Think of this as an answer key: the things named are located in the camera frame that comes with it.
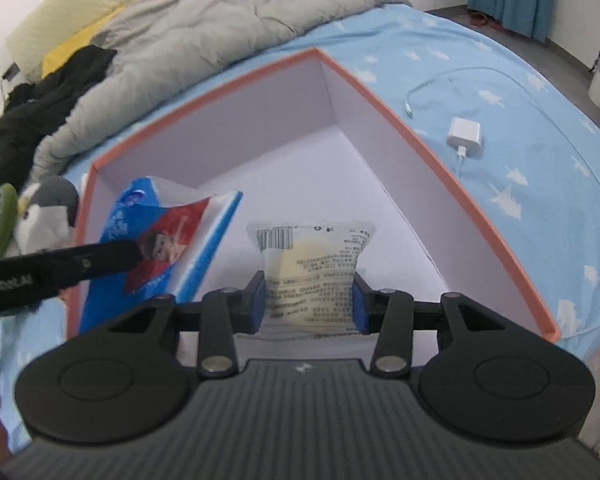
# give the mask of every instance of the yellow pillow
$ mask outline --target yellow pillow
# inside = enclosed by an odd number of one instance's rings
[[[87,46],[91,41],[91,38],[93,38],[109,20],[123,9],[125,9],[125,6],[118,7],[116,10],[113,10],[106,16],[100,18],[97,22],[93,22],[80,32],[77,32],[64,43],[59,44],[46,54],[45,59],[42,60],[42,77],[44,78],[55,70],[58,70],[76,50]]]

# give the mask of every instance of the black jacket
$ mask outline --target black jacket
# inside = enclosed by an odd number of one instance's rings
[[[89,45],[40,83],[13,89],[0,117],[0,186],[8,182],[20,190],[40,141],[54,133],[76,101],[105,78],[115,55],[115,50]]]

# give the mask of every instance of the food package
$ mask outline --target food package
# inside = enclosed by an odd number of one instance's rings
[[[267,289],[261,332],[356,332],[353,277],[373,230],[366,222],[250,224]]]
[[[157,177],[133,181],[113,206],[100,241],[136,240],[142,260],[134,270],[91,281],[80,332],[156,294],[192,300],[241,197],[238,191],[206,196]]]

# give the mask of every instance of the round black pad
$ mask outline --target round black pad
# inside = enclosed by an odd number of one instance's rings
[[[189,393],[179,362],[145,338],[89,334],[26,367],[15,399],[27,429],[71,444],[111,444],[164,424]]]
[[[488,394],[503,399],[528,399],[548,386],[549,373],[529,359],[499,357],[479,365],[475,381]]]
[[[60,375],[60,387],[78,400],[113,399],[126,392],[133,382],[133,369],[112,359],[76,363]]]
[[[419,389],[443,424],[508,444],[573,434],[595,393],[583,363],[519,328],[462,334],[423,368]]]

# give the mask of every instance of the gray floor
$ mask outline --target gray floor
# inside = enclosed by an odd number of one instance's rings
[[[464,9],[442,10],[434,14],[469,27],[469,16]],[[587,94],[590,76],[584,65],[577,60],[569,60],[568,54],[556,54],[544,44],[511,32],[495,32],[488,26],[476,30],[506,46],[528,62],[600,128],[600,109],[591,102]],[[580,439],[593,448],[600,444],[600,348],[589,360],[588,365],[596,381],[596,400],[582,428]]]
[[[449,9],[433,13],[469,27],[469,16],[465,10]],[[570,62],[544,44],[513,32],[495,32],[487,25],[474,30],[489,36],[524,59],[600,128],[600,109],[589,99],[590,76],[584,65],[577,61]]]

